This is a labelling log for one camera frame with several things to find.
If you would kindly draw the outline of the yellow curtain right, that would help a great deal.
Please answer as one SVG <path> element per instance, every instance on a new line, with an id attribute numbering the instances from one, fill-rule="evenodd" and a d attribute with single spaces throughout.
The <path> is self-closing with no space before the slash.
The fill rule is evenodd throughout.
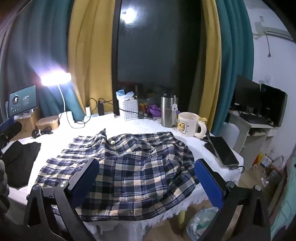
<path id="1" fill-rule="evenodd" d="M 215 1 L 200 1 L 200 40 L 188 110 L 207 119 L 212 129 L 222 68 L 221 30 Z"/>

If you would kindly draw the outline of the cardboard box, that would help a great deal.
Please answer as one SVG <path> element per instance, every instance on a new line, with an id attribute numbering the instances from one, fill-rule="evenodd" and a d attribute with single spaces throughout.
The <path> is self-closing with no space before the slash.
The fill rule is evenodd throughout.
<path id="1" fill-rule="evenodd" d="M 40 118 L 41 118 L 40 108 L 36 108 L 33 110 L 32 114 L 29 117 L 16 120 L 22 124 L 22 130 L 11 140 L 16 141 L 22 138 L 31 137 L 32 131 L 36 128 L 36 123 Z"/>

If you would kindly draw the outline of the teal curtain right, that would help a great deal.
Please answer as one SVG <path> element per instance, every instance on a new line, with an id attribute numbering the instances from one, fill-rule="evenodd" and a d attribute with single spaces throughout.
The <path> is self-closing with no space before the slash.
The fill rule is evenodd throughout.
<path id="1" fill-rule="evenodd" d="M 244 1 L 216 1 L 222 44 L 221 78 L 211 133 L 218 135 L 229 111 L 238 75 L 251 80 L 254 44 Z"/>

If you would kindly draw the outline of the blue plaid pants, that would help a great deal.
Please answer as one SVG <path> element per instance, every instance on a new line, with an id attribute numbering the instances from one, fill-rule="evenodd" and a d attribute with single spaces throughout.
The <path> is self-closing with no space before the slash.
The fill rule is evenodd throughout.
<path id="1" fill-rule="evenodd" d="M 170 132 L 79 136 L 46 161 L 36 183 L 55 187 L 89 160 L 99 172 L 82 205 L 83 221 L 138 221 L 154 218 L 183 202 L 199 183 L 194 156 Z"/>

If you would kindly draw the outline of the black computer monitor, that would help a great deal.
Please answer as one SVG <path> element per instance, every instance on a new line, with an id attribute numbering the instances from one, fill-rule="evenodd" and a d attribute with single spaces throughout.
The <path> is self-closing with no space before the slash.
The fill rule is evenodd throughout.
<path id="1" fill-rule="evenodd" d="M 249 123 L 280 127 L 285 116 L 287 94 L 266 84 L 237 76 L 230 110 Z"/>

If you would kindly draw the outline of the yellow curtain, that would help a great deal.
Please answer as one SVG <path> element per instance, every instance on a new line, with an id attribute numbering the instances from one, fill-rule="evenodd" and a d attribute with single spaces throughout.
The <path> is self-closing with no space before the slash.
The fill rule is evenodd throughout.
<path id="1" fill-rule="evenodd" d="M 112 99 L 111 48 L 115 1 L 74 1 L 68 67 L 78 102 Z"/>
<path id="2" fill-rule="evenodd" d="M 221 30 L 215 1 L 200 1 L 200 40 L 188 110 L 207 119 L 212 129 L 222 68 Z"/>

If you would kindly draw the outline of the teal curtain left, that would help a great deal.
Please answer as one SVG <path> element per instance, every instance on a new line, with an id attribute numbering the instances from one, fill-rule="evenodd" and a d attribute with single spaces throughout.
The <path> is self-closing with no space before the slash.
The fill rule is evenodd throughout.
<path id="1" fill-rule="evenodd" d="M 36 85 L 42 117 L 63 112 L 56 86 L 41 84 L 53 70 L 68 72 L 68 34 L 73 1 L 1 1 L 1 121 L 5 121 L 11 92 Z M 85 117 L 69 82 L 60 85 L 66 111 L 75 121 Z"/>

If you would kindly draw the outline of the black smartphone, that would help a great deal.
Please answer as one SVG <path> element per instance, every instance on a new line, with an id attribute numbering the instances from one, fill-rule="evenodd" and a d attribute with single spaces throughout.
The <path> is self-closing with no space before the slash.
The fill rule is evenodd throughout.
<path id="1" fill-rule="evenodd" d="M 239 162 L 234 155 L 232 149 L 226 143 L 224 138 L 210 136 L 207 138 L 208 147 L 212 151 L 212 153 L 216 156 L 216 158 L 221 162 L 223 167 L 234 169 L 239 166 Z"/>

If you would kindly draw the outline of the black folded garment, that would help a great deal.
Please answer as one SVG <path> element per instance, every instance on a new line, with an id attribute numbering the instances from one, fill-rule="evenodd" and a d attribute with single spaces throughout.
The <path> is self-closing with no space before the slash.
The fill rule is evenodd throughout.
<path id="1" fill-rule="evenodd" d="M 41 143 L 22 144 L 15 141 L 4 152 L 1 159 L 5 164 L 8 185 L 22 188 L 28 185 L 34 161 L 41 149 Z"/>

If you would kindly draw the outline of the black power adapter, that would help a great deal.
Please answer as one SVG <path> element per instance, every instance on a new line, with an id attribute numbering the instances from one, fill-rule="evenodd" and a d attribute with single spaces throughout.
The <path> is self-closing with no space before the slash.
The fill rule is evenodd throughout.
<path id="1" fill-rule="evenodd" d="M 98 115 L 102 116 L 105 115 L 105 111 L 104 111 L 104 102 L 99 101 L 97 104 L 97 110 L 98 110 Z"/>

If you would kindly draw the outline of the purple cloth item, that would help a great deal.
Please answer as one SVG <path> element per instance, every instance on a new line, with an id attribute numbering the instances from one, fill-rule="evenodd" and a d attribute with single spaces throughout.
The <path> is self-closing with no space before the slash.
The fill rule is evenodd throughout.
<path id="1" fill-rule="evenodd" d="M 161 117 L 162 115 L 162 109 L 158 107 L 156 104 L 154 105 L 148 105 L 147 106 L 147 114 L 156 116 L 156 117 Z"/>

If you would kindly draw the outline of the white plastic bag bin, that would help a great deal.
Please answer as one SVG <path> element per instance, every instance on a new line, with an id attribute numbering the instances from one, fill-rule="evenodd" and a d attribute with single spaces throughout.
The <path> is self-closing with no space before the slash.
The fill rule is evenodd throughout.
<path id="1" fill-rule="evenodd" d="M 217 212 L 216 207 L 204 208 L 197 212 L 186 226 L 186 232 L 191 240 L 198 240 L 210 225 Z"/>

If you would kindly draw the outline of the white power strip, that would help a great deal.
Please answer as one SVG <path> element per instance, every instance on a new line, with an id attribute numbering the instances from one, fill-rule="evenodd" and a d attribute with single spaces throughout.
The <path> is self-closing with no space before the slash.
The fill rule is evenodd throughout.
<path id="1" fill-rule="evenodd" d="M 88 121 L 106 121 L 106 120 L 112 120 L 115 118 L 114 113 L 106 113 L 105 115 L 98 115 L 98 114 L 93 114 L 92 116 L 85 116 L 84 117 L 84 122 Z"/>

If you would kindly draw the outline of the tablet with lit screen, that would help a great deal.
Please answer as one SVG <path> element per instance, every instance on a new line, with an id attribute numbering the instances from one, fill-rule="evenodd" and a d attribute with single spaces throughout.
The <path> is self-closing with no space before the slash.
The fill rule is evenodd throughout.
<path id="1" fill-rule="evenodd" d="M 36 85 L 20 89 L 9 94 L 8 117 L 26 113 L 38 107 Z"/>

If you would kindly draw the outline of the white desk lamp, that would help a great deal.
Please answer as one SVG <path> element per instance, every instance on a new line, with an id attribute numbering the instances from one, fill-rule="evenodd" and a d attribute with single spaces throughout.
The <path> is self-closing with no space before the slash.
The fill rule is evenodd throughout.
<path id="1" fill-rule="evenodd" d="M 64 70 L 53 70 L 50 72 L 46 72 L 41 76 L 41 84 L 46 87 L 56 86 L 59 89 L 60 95 L 63 101 L 63 112 L 58 115 L 59 119 L 62 114 L 66 112 L 66 103 L 65 98 L 62 93 L 60 85 L 64 85 L 69 83 L 72 80 L 71 73 L 65 72 Z"/>

